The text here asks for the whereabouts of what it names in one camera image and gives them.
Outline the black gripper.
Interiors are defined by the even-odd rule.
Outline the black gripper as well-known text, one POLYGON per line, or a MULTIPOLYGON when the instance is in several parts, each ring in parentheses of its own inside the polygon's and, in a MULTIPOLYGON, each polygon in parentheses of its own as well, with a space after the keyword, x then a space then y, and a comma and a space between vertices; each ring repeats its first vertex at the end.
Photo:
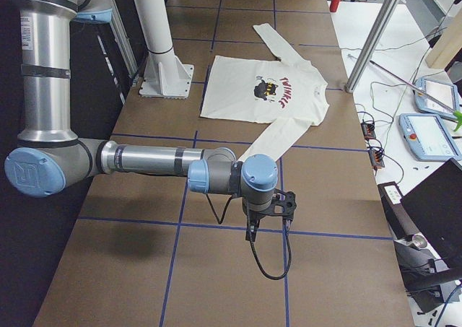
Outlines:
POLYGON ((296 195, 292 191, 275 189, 273 196, 266 205, 257 206, 248 204, 249 220, 247 221, 245 239, 254 242, 259 228, 260 220, 264 217, 281 217, 284 229, 289 230, 297 208, 296 195))

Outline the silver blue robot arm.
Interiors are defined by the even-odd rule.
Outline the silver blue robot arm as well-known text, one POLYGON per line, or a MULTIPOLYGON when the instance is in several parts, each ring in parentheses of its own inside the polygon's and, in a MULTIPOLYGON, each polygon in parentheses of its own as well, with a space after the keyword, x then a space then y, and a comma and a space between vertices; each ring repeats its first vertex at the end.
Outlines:
POLYGON ((11 1, 21 19, 25 127, 4 170, 18 191, 44 198, 85 178, 114 172, 178 176, 187 179, 191 191, 241 199, 250 242, 264 217, 281 217, 283 232, 289 231, 295 195, 276 187, 277 165, 264 154, 241 162, 228 148, 122 145, 72 131, 69 25, 108 23, 111 0, 11 1))

